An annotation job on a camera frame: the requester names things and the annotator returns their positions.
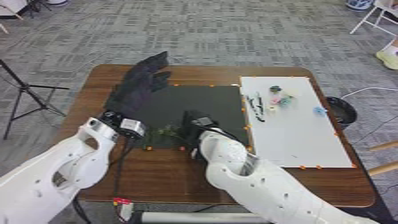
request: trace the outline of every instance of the whiteboard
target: whiteboard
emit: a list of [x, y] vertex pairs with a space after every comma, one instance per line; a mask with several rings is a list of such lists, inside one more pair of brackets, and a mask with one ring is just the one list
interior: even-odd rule
[[[266, 110], [266, 106], [271, 106], [269, 101], [275, 98], [269, 91], [275, 85], [282, 89], [278, 95], [285, 96], [289, 93], [292, 98], [284, 107], [273, 106], [271, 111]], [[308, 78], [241, 77], [239, 91], [243, 97], [255, 98], [259, 95], [264, 107], [264, 122], [259, 122], [244, 100], [255, 155], [282, 167], [351, 168], [328, 116], [314, 113], [314, 107], [321, 107], [321, 103]]]

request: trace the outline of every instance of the wire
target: wire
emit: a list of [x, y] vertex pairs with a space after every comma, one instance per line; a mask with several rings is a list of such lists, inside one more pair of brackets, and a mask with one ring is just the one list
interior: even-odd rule
[[385, 189], [383, 192], [380, 193], [380, 196], [388, 192], [390, 188], [394, 188], [394, 187], [398, 187], [398, 184], [394, 184], [394, 185], [390, 185], [390, 186], [387, 187], [387, 189]]
[[364, 135], [364, 137], [351, 143], [351, 145], [355, 145], [365, 138], [367, 136], [378, 131], [378, 129], [381, 128], [381, 126], [398, 118], [398, 115], [385, 121], [381, 122], [381, 124], [378, 125], [376, 129]]
[[209, 208], [216, 207], [218, 204], [205, 206], [204, 208], [197, 209], [193, 212], [202, 212], [204, 210], [207, 210]]
[[[124, 139], [124, 145], [122, 145], [122, 154], [127, 151], [127, 138]], [[115, 182], [113, 182], [113, 197], [117, 196], [118, 193], [118, 179], [120, 179], [120, 168], [122, 168], [122, 162], [124, 162], [124, 156], [118, 157], [117, 161], [117, 169], [115, 169]]]
[[131, 145], [131, 142], [127, 142], [127, 145], [122, 146], [122, 151], [120, 151], [120, 156], [118, 158], [109, 162], [109, 165], [108, 166], [113, 166], [115, 163], [120, 161], [120, 159], [124, 159], [125, 155], [129, 154], [133, 150], [133, 145]]
[[[125, 138], [124, 139], [124, 145], [122, 145], [122, 151], [120, 151], [120, 157], [118, 159], [111, 162], [115, 163], [117, 162], [117, 168], [115, 168], [115, 182], [113, 182], [113, 197], [117, 197], [117, 193], [118, 193], [118, 180], [120, 180], [120, 170], [122, 170], [122, 162], [124, 162], [124, 158], [125, 158], [125, 155], [127, 153], [131, 152], [131, 148], [133, 148], [133, 145], [131, 145], [131, 139]], [[117, 211], [117, 204], [113, 204], [113, 211], [115, 211], [115, 215], [117, 215], [117, 218], [118, 218], [118, 221], [122, 223], [125, 223], [125, 220], [124, 218], [120, 217], [120, 214], [118, 214], [118, 211]]]
[[392, 88], [365, 87], [365, 88], [358, 89], [356, 91], [353, 91], [351, 93], [348, 93], [344, 96], [340, 96], [340, 99], [344, 99], [348, 96], [351, 96], [353, 94], [360, 93], [364, 90], [369, 90], [369, 89], [380, 89], [380, 90], [388, 90], [388, 91], [398, 92], [398, 89], [392, 89]]
[[26, 0], [26, 3], [28, 3], [29, 10], [33, 12], [40, 12], [40, 4], [38, 4], [38, 1]]
[[74, 208], [74, 211], [77, 213], [81, 220], [85, 221], [86, 224], [90, 224], [90, 220], [88, 220], [88, 217], [86, 217], [86, 214], [85, 214], [79, 202], [77, 202], [77, 195], [72, 198], [72, 208]]

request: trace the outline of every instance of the gray carpet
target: gray carpet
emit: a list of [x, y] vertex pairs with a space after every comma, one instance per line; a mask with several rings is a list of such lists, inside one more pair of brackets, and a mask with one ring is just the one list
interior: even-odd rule
[[[348, 31], [364, 13], [346, 10], [342, 0], [77, 0], [35, 14], [24, 21], [1, 21], [10, 34], [0, 33], [1, 58], [21, 78], [61, 85], [53, 104], [67, 111], [92, 67], [102, 63], [133, 64], [159, 51], [170, 52], [173, 65], [301, 66], [316, 76], [324, 95], [356, 89], [398, 87], [398, 74], [383, 68], [372, 54], [392, 37], [369, 26]], [[10, 114], [15, 89], [0, 81], [0, 126]], [[398, 160], [398, 150], [378, 153], [367, 148], [398, 140], [398, 93], [365, 91], [346, 100], [358, 120], [344, 133], [365, 168]], [[33, 107], [22, 99], [21, 110]], [[0, 174], [47, 147], [61, 118], [37, 113], [12, 127], [1, 141]], [[378, 191], [398, 183], [398, 171], [372, 178]], [[381, 194], [398, 214], [398, 188]], [[93, 223], [111, 223], [109, 204], [85, 203]], [[141, 205], [147, 210], [191, 211], [197, 207]], [[67, 208], [53, 223], [79, 223]]]

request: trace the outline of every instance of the metal stand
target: metal stand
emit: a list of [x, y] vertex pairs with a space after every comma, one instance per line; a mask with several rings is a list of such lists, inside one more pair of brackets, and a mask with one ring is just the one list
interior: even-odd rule
[[51, 11], [45, 3], [42, 2], [42, 0], [26, 0], [28, 3], [28, 9], [29, 9], [29, 18], [33, 18], [33, 12], [40, 11], [40, 6], [44, 6], [44, 8], [47, 9], [47, 11]]
[[[28, 114], [31, 114], [33, 112], [40, 111], [40, 110], [47, 110], [51, 111], [54, 114], [58, 114], [60, 116], [65, 116], [65, 114], [61, 113], [61, 111], [56, 109], [56, 107], [51, 105], [49, 103], [49, 99], [53, 96], [53, 92], [56, 89], [63, 89], [67, 90], [69, 88], [63, 87], [56, 87], [56, 86], [42, 86], [42, 85], [29, 85], [28, 83], [24, 83], [19, 79], [19, 77], [15, 76], [15, 73], [12, 72], [3, 60], [0, 60], [0, 66], [3, 67], [19, 87], [19, 92], [17, 92], [17, 96], [15, 96], [15, 102], [13, 102], [13, 108], [12, 108], [12, 112], [10, 112], [10, 117], [8, 117], [8, 123], [6, 123], [6, 129], [5, 129], [5, 133], [3, 133], [3, 140], [8, 137], [8, 131], [10, 131], [10, 125], [12, 125], [12, 121], [17, 120], [21, 117], [24, 117]], [[31, 88], [42, 88], [42, 89], [51, 89], [49, 95], [45, 97], [45, 99], [37, 95], [37, 93], [31, 91]], [[17, 109], [17, 105], [19, 105], [19, 100], [21, 100], [21, 94], [26, 93], [35, 101], [35, 103], [38, 104], [38, 108], [29, 110], [26, 113], [22, 113], [19, 116], [15, 116], [15, 109]]]

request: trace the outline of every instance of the white sheet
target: white sheet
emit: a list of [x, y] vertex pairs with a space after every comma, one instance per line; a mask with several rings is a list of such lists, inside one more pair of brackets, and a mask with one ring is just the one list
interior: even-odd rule
[[285, 108], [276, 106], [275, 113], [264, 112], [264, 123], [255, 119], [244, 100], [255, 155], [282, 167], [351, 167], [328, 117], [312, 112], [321, 104], [308, 78], [241, 77], [241, 95], [253, 97], [259, 93], [266, 106], [275, 85], [294, 92], [294, 98]]

